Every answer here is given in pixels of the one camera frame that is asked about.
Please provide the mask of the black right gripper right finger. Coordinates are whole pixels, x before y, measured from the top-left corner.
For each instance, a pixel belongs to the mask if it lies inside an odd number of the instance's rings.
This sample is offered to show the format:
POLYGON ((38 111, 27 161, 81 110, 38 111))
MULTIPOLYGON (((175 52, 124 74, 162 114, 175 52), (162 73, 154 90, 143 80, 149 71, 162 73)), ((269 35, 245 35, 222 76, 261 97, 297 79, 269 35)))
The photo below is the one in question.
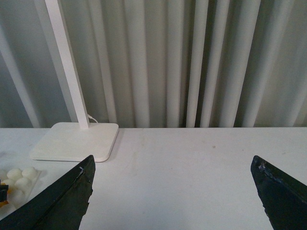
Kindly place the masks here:
POLYGON ((257 155, 250 171, 273 229, 305 230, 307 186, 257 155))

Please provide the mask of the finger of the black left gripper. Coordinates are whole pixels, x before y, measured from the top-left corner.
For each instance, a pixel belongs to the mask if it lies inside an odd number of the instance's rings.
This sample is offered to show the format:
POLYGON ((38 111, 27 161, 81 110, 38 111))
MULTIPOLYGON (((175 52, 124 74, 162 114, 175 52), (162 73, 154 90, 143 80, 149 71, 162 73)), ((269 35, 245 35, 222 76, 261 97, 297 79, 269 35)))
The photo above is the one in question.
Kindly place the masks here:
POLYGON ((7 200, 9 186, 3 182, 0 183, 0 202, 7 200))

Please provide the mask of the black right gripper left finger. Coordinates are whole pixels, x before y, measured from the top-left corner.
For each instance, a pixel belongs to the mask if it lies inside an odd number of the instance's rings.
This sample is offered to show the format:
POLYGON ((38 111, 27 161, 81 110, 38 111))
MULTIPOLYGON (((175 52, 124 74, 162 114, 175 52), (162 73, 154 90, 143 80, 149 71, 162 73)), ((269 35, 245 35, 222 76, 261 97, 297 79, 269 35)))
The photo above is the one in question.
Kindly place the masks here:
POLYGON ((77 230, 93 193, 93 155, 1 220, 2 230, 77 230))

